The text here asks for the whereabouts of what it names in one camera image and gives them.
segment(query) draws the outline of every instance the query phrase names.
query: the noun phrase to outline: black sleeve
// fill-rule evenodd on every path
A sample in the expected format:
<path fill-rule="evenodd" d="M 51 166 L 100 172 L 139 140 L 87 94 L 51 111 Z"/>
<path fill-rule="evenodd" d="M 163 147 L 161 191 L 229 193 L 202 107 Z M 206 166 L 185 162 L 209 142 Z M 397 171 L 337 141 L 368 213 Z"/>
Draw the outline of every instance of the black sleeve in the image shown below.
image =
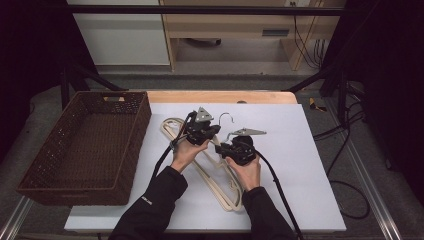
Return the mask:
<path fill-rule="evenodd" d="M 257 187 L 243 193 L 243 204 L 252 224 L 252 239 L 296 239 L 293 230 L 265 188 Z"/>
<path fill-rule="evenodd" d="M 187 189 L 187 181 L 167 166 L 146 192 L 122 215 L 109 239 L 157 239 L 165 231 L 175 201 Z"/>

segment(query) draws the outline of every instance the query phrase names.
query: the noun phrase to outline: white tabletop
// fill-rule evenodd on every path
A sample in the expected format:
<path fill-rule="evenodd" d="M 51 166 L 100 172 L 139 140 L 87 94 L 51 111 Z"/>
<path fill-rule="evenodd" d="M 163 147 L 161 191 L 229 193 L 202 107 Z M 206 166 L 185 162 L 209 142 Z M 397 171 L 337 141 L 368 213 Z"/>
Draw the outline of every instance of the white tabletop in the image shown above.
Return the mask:
<path fill-rule="evenodd" d="M 151 103 L 152 118 L 140 150 L 128 205 L 74 206 L 65 229 L 77 232 L 111 231 L 125 210 L 145 192 L 154 165 L 169 144 L 167 137 L 160 131 L 161 122 L 170 117 L 185 119 L 189 112 L 197 111 L 200 106 L 215 117 L 212 124 L 218 124 L 219 116 L 224 112 L 233 116 L 235 123 L 228 116 L 222 117 L 222 128 L 218 134 L 220 140 L 225 139 L 229 132 L 243 127 L 267 132 L 266 135 L 253 136 L 254 145 L 274 168 L 303 232 L 346 230 L 301 105 L 205 103 Z M 213 153 L 213 146 L 210 145 L 208 150 Z M 203 154 L 199 154 L 196 160 L 208 169 Z M 165 159 L 162 169 L 171 161 L 172 153 Z M 177 200 L 167 231 L 250 230 L 250 220 L 245 209 L 239 212 L 224 211 L 193 166 L 188 166 L 183 175 L 189 187 Z M 215 175 L 215 180 L 220 185 L 226 185 L 225 181 L 220 182 L 222 179 L 219 179 L 219 173 Z M 261 185 L 267 189 L 277 209 L 293 227 L 265 163 L 262 163 Z"/>

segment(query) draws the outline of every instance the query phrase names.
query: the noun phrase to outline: wicker basket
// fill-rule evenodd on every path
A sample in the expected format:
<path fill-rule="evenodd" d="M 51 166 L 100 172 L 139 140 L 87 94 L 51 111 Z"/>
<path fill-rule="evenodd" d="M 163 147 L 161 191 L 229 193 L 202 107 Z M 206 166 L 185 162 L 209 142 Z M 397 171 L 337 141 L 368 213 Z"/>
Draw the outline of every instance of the wicker basket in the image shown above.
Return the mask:
<path fill-rule="evenodd" d="M 17 192 L 44 205 L 125 205 L 151 117 L 146 92 L 78 92 Z"/>

